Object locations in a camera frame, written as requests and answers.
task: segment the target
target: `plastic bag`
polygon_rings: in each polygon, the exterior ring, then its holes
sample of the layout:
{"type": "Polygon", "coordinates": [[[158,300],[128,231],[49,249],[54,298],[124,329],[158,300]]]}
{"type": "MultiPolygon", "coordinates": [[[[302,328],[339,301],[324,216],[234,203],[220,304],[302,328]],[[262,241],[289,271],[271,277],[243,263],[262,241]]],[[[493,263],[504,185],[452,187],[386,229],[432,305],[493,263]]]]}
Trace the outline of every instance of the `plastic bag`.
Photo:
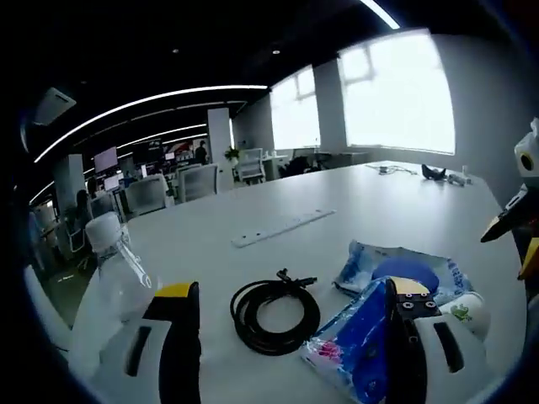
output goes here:
{"type": "Polygon", "coordinates": [[[380,263],[394,257],[413,259],[432,269],[440,281],[437,291],[432,295],[438,306],[456,299],[464,292],[473,291],[467,276],[450,258],[435,257],[401,247],[373,247],[356,240],[350,242],[349,254],[347,263],[334,280],[334,285],[350,297],[357,297],[371,282],[372,273],[380,263]]]}
{"type": "Polygon", "coordinates": [[[300,355],[355,402],[378,403],[387,391],[385,318],[385,279],[378,279],[305,342],[300,355]]]}

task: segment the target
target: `bright window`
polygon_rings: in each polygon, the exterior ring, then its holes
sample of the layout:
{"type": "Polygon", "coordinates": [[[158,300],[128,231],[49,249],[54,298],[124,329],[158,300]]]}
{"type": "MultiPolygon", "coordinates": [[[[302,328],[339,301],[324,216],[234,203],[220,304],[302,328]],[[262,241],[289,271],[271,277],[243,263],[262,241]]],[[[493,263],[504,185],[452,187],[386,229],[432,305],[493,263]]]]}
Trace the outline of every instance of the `bright window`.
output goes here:
{"type": "Polygon", "coordinates": [[[428,31],[344,50],[339,72],[348,146],[455,154],[449,86],[428,31]]]}
{"type": "Polygon", "coordinates": [[[271,89],[270,100],[276,150],[320,146],[312,67],[275,85],[271,89]]]}

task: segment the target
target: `bottle cap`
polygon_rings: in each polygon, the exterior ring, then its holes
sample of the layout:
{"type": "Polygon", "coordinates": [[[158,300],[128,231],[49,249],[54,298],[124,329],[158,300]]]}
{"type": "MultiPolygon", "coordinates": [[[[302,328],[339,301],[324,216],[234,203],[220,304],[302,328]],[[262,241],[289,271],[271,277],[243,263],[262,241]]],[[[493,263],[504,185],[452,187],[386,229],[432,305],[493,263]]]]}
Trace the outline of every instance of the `bottle cap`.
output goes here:
{"type": "Polygon", "coordinates": [[[114,245],[121,237],[121,226],[115,212],[108,212],[88,222],[86,236],[95,253],[114,245]]]}

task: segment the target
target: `ceiling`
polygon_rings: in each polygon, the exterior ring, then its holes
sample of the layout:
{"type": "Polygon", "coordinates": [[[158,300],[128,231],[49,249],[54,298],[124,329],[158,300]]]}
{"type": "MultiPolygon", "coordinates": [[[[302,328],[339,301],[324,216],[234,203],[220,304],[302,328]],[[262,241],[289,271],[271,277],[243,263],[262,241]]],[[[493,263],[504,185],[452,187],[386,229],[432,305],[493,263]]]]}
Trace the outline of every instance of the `ceiling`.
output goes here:
{"type": "MultiPolygon", "coordinates": [[[[377,3],[405,29],[428,27],[433,33],[510,42],[505,30],[472,0],[377,3]]],[[[271,86],[306,65],[335,57],[347,45],[391,31],[359,0],[155,0],[129,7],[85,3],[83,8],[78,2],[47,3],[19,18],[27,29],[16,58],[25,71],[18,82],[22,115],[31,116],[49,87],[77,101],[51,125],[26,128],[32,161],[69,130],[123,104],[185,88],[271,86]]],[[[232,102],[233,117],[268,91],[183,94],[123,109],[59,143],[36,163],[35,182],[50,182],[54,162],[69,152],[82,153],[89,164],[91,156],[110,146],[205,123],[209,105],[201,104],[232,102]]],[[[182,132],[196,133],[200,128],[182,132]]]]}

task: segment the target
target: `potted plant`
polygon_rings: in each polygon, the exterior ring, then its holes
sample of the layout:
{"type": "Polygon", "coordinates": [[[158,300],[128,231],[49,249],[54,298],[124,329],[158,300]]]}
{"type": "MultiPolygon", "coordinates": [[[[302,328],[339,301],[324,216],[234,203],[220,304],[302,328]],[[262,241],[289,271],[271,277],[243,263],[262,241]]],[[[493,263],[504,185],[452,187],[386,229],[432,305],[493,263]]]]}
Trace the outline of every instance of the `potted plant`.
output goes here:
{"type": "Polygon", "coordinates": [[[232,164],[233,167],[236,167],[239,163],[239,150],[234,149],[232,146],[228,147],[228,150],[225,151],[225,157],[232,164]]]}

